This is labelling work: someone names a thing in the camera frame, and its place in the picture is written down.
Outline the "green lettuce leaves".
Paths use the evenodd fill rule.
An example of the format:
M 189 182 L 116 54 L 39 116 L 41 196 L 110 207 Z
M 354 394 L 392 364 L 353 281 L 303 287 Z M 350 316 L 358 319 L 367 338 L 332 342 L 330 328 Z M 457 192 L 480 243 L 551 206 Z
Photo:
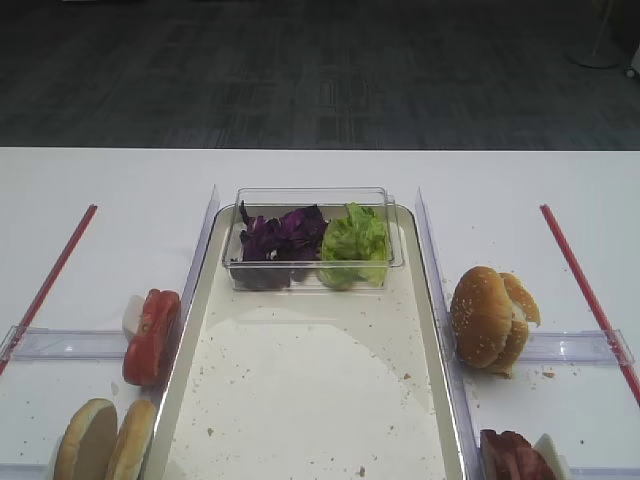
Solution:
M 359 281 L 380 288 L 387 275 L 388 229 L 372 207 L 345 205 L 346 216 L 329 222 L 322 241 L 321 260 L 365 261 L 365 267 L 331 267 L 318 271 L 319 280 L 334 290 L 348 290 Z

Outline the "dark red meat patties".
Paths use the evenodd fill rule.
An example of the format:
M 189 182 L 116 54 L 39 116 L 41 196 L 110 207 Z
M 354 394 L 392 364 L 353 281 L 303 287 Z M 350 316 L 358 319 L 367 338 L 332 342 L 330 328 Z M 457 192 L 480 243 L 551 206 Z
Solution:
M 485 478 L 493 480 L 555 480 L 543 456 L 514 431 L 480 432 L 480 450 Z

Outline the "sesame bun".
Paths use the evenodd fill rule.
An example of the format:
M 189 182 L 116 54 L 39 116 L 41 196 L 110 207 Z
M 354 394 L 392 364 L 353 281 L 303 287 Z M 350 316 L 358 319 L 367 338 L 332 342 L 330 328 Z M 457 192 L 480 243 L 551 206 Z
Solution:
M 511 330 L 507 336 L 504 349 L 498 358 L 487 367 L 494 374 L 505 377 L 512 375 L 512 368 L 523 352 L 528 337 L 529 324 L 539 326 L 541 323 L 538 306 L 521 281 L 511 273 L 500 273 L 506 292 L 512 302 Z
M 468 270 L 454 290 L 450 313 L 460 358 L 475 369 L 492 364 L 512 325 L 512 303 L 502 277 L 485 266 Z

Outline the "left red strip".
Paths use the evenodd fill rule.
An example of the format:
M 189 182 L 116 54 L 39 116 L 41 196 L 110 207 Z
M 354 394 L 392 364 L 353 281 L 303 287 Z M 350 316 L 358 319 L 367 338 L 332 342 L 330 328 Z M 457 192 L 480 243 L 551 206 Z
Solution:
M 82 238 L 84 232 L 86 231 L 91 220 L 93 219 L 97 209 L 98 209 L 98 206 L 95 204 L 90 204 L 87 207 L 84 215 L 82 216 L 78 225 L 74 229 L 69 240 L 66 242 L 63 250 L 61 251 L 54 265 L 50 269 L 48 275 L 46 276 L 39 290 L 37 291 L 34 299 L 31 301 L 21 321 L 5 336 L 5 341 L 1 348 L 1 369 L 0 369 L 1 373 L 4 373 L 4 371 L 6 370 L 10 362 L 11 353 L 13 352 L 15 347 L 18 345 L 23 335 L 26 333 L 27 329 L 31 326 L 36 314 L 39 312 L 40 308 L 42 307 L 52 286 L 54 285 L 55 281 L 59 277 L 62 269 L 65 267 L 69 257 L 73 253 L 78 242 Z

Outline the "left clear cross rail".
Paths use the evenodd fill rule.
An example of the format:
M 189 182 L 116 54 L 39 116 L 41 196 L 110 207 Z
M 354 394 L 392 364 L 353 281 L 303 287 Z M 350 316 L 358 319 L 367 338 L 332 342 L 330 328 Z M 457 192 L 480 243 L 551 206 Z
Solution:
M 128 348 L 120 330 L 56 330 L 12 326 L 1 343 L 1 359 L 118 360 Z

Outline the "clear plastic container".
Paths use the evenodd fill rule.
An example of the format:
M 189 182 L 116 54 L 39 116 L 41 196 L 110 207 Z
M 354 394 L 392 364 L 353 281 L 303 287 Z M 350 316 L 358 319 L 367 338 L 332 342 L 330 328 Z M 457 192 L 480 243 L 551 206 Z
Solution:
M 384 284 L 380 288 L 370 286 L 367 282 L 359 281 L 348 290 L 334 290 L 326 287 L 318 278 L 318 271 L 331 267 L 365 267 L 365 261 L 321 260 L 295 262 L 246 262 L 242 259 L 242 244 L 239 234 L 245 229 L 239 211 L 240 203 L 244 202 L 247 212 L 252 217 L 259 215 L 266 219 L 282 217 L 290 211 L 307 206 L 317 205 L 324 219 L 328 222 L 346 216 L 345 205 L 357 203 L 361 206 L 372 207 L 376 214 L 386 223 L 388 229 L 388 264 Z M 381 290 L 386 286 L 390 272 L 401 267 L 404 263 L 404 253 L 401 246 L 401 233 L 395 199 L 382 187 L 317 187 L 317 188 L 243 188 L 236 195 L 236 202 L 231 211 L 230 224 L 226 236 L 222 264 L 228 271 L 232 284 L 239 291 L 277 292 L 293 290 Z M 301 281 L 291 280 L 291 286 L 281 290 L 254 291 L 239 288 L 231 276 L 233 268 L 292 268 L 303 270 L 306 276 Z

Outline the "red tomato slices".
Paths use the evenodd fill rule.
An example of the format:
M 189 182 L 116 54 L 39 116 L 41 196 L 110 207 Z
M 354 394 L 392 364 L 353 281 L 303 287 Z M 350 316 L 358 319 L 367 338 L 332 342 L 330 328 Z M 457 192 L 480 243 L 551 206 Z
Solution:
M 129 342 L 124 357 L 123 377 L 127 383 L 150 387 L 158 382 L 169 333 L 180 308 L 177 292 L 158 289 L 149 291 L 142 306 L 136 333 Z

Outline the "sesame bun top inner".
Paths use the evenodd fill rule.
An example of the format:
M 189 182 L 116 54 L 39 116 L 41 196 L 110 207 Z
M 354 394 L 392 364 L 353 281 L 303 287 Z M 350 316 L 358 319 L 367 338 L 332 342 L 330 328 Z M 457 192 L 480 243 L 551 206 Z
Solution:
M 538 306 L 521 281 L 511 273 L 500 273 L 506 292 L 512 302 L 511 330 L 507 336 L 504 349 L 498 358 L 487 367 L 494 374 L 505 377 L 512 375 L 512 368 L 523 352 L 528 337 L 529 324 L 539 326 L 541 323 Z

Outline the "right red strip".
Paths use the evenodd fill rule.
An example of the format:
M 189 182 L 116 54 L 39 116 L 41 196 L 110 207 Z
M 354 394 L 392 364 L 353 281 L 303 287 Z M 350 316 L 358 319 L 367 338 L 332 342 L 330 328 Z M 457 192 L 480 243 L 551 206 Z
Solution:
M 609 322 L 607 315 L 602 309 L 600 302 L 597 299 L 588 279 L 586 278 L 579 261 L 573 253 L 573 250 L 566 239 L 562 229 L 556 220 L 551 208 L 547 204 L 540 206 L 540 211 L 552 233 L 554 239 L 561 250 L 582 294 L 585 298 L 598 326 L 605 333 L 605 337 L 610 345 L 614 357 L 617 360 L 620 371 L 626 380 L 629 389 L 631 390 L 636 403 L 639 403 L 639 379 L 635 373 L 630 355 L 625 352 L 625 347 L 622 343 L 622 335 L 616 334 L 614 328 Z

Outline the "white metal tray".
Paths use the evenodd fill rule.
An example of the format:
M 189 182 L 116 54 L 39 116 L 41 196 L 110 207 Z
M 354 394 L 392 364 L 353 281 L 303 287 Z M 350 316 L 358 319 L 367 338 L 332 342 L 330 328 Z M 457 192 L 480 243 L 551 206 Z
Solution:
M 462 479 L 416 223 L 380 290 L 242 292 L 207 242 L 146 479 Z

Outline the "white pusher block right front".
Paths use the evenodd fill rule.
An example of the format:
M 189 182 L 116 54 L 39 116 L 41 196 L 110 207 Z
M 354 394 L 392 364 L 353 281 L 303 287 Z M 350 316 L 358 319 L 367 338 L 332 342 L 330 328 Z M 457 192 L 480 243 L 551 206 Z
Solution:
M 571 480 L 572 474 L 563 455 L 560 455 L 548 433 L 542 434 L 533 448 L 544 458 L 557 480 Z

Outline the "sesame bun top outer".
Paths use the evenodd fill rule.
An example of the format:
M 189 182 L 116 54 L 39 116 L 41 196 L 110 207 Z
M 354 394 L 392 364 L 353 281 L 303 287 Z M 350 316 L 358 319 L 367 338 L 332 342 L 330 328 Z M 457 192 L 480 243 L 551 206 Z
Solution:
M 468 270 L 454 290 L 450 313 L 460 358 L 475 369 L 492 364 L 512 325 L 512 303 L 502 277 L 485 266 Z

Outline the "white pusher block left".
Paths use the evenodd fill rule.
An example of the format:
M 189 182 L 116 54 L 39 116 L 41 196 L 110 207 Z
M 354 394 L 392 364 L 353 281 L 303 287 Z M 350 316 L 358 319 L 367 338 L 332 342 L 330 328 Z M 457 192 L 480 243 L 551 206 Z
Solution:
M 133 295 L 125 308 L 122 317 L 122 330 L 130 343 L 138 332 L 138 327 L 142 319 L 143 307 L 145 299 L 139 295 Z

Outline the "left long clear divider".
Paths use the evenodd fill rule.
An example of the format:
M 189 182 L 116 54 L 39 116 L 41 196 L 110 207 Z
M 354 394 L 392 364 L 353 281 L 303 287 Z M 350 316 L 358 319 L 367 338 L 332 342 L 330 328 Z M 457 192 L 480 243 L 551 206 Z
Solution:
M 192 327 L 190 320 L 192 318 L 202 320 L 204 315 L 204 311 L 197 306 L 195 298 L 219 207 L 218 189 L 214 188 L 205 211 L 181 295 L 179 316 L 170 330 L 167 349 L 168 363 L 160 385 L 154 389 L 152 394 L 152 400 L 158 407 L 158 411 L 151 442 L 139 475 L 141 479 L 161 479 L 168 463 L 199 335 L 199 329 Z

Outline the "purple cabbage leaves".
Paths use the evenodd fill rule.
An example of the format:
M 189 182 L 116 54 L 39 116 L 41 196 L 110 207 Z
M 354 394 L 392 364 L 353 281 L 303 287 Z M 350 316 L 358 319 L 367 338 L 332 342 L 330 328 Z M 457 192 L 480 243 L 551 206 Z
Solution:
M 239 234 L 243 263 L 295 262 L 319 259 L 323 236 L 328 226 L 317 205 L 298 208 L 282 217 L 266 219 L 248 214 L 241 202 L 240 214 L 245 229 Z M 292 268 L 233 268 L 231 276 L 239 288 L 265 291 L 291 286 L 291 280 L 301 281 L 306 273 Z

